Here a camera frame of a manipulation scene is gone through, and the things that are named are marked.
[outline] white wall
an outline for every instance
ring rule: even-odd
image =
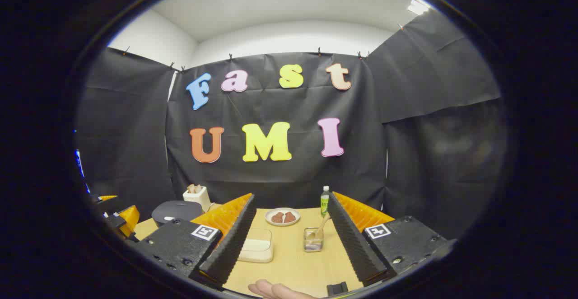
[[[322,52],[362,56],[394,32],[338,21],[288,21],[244,28],[201,42],[189,67],[233,57],[278,52]]]
[[[190,68],[196,40],[159,13],[149,10],[134,19],[110,43],[118,50],[126,50],[180,70]]]

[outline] human hand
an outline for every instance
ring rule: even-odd
[[[251,292],[265,299],[317,299],[312,295],[291,290],[281,283],[272,285],[267,280],[257,280],[254,284],[250,284],[248,288]]]

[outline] ceiling light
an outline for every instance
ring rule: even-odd
[[[422,13],[428,11],[429,5],[421,0],[411,0],[411,4],[407,9],[416,15],[421,15]]]

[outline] food on plate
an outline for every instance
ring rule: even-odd
[[[293,213],[291,213],[291,212],[285,213],[285,221],[283,221],[283,222],[288,223],[291,221],[295,221],[295,216],[293,215]]]
[[[283,212],[279,212],[271,217],[271,221],[275,223],[283,223]]]

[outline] green bottle label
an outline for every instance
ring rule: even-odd
[[[322,216],[327,214],[327,204],[329,204],[329,196],[322,196]]]

